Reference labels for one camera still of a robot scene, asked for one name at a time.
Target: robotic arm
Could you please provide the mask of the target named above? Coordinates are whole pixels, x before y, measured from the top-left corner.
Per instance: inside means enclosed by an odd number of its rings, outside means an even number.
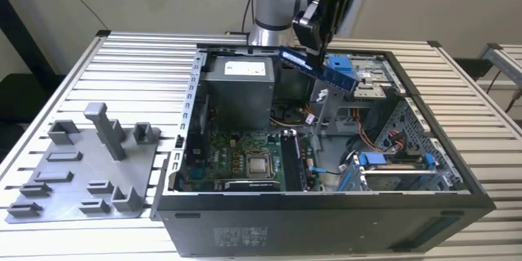
[[[308,47],[308,64],[321,68],[326,47],[340,29],[354,0],[312,0],[293,20],[300,43]]]

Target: aluminum extrusion table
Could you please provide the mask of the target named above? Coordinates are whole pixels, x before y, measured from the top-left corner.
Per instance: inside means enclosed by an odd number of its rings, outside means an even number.
[[[129,32],[95,38],[0,164],[0,257],[39,261],[182,259],[163,223],[149,219],[159,168],[174,146],[197,43],[245,42],[244,36]],[[522,259],[522,131],[445,50],[431,44],[435,43],[337,39],[330,47],[393,51],[496,201],[497,211],[427,254],[297,256],[277,257],[278,260]],[[149,121],[163,131],[146,212],[138,219],[6,223],[6,209],[18,197],[18,187],[27,182],[51,143],[47,137],[51,122],[73,119],[79,127],[93,127],[83,116],[93,101],[107,103],[109,117],[118,117],[125,127]]]

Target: motherboard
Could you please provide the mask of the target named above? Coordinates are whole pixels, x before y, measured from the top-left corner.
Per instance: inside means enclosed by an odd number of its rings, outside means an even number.
[[[286,178],[292,175],[285,171],[294,169],[286,164],[305,172],[309,181],[304,189],[316,190],[320,183],[308,170],[308,165],[314,165],[308,136],[300,137],[298,151],[301,158],[294,156],[297,160],[285,162],[296,152],[282,148],[280,134],[214,133],[206,162],[189,166],[186,191],[249,191],[253,185],[256,190],[288,191]]]

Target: gray plastic base plate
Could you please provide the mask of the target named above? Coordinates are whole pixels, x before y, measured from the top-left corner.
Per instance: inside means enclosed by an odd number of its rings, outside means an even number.
[[[159,140],[153,144],[137,144],[134,129],[123,130],[122,146],[127,158],[122,161],[113,159],[97,130],[70,134],[74,145],[53,142],[27,187],[21,188],[27,196],[21,193],[13,204],[18,217],[9,214],[9,223],[135,218],[142,214]],[[161,130],[153,128],[153,131],[159,138]],[[70,156],[71,161],[65,161],[69,156],[51,155],[78,152],[81,160],[78,156]],[[50,156],[59,156],[62,160],[49,162]]]

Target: blue ram module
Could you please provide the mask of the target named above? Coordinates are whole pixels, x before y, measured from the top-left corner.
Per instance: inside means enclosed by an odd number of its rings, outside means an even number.
[[[308,65],[306,57],[289,48],[281,47],[280,58],[285,64],[301,70],[305,74],[324,81],[326,84],[341,89],[346,93],[353,93],[358,87],[360,79],[354,73],[340,72],[332,67],[322,67],[321,69],[313,68]],[[337,56],[336,62],[344,63],[346,66],[352,66],[348,56]]]

